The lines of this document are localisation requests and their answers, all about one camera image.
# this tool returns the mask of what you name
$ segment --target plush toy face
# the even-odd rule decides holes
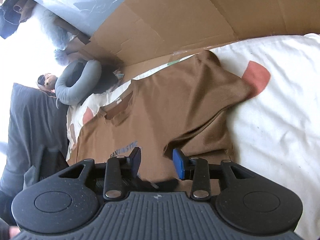
[[[41,75],[38,78],[38,84],[45,88],[47,91],[54,90],[54,86],[57,81],[57,77],[55,75],[52,75],[51,73],[46,73],[44,75]]]

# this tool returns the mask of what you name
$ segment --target dark gray pillowcase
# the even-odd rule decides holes
[[[53,93],[14,84],[11,94],[7,162],[0,190],[15,196],[23,189],[24,174],[39,165],[44,150],[68,151],[68,106],[56,108]]]

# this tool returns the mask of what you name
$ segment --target red shape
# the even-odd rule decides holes
[[[260,94],[268,85],[270,77],[270,72],[264,66],[250,60],[247,69],[242,75],[242,80],[252,87],[251,93],[247,99]]]
[[[82,118],[82,123],[85,125],[87,122],[89,122],[93,118],[93,113],[89,107],[87,107],[83,118]]]

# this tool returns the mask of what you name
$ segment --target metal screw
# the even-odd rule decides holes
[[[109,198],[117,198],[117,197],[120,197],[121,196],[121,191],[120,190],[109,190],[106,192],[106,197],[109,197]]]
[[[209,193],[205,190],[196,190],[193,192],[195,198],[206,198],[209,196]]]

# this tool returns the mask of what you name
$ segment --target crosshair logo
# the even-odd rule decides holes
[[[162,196],[161,196],[161,195],[159,195],[159,194],[154,195],[153,197],[154,197],[156,200],[159,200],[160,198],[162,198]]]

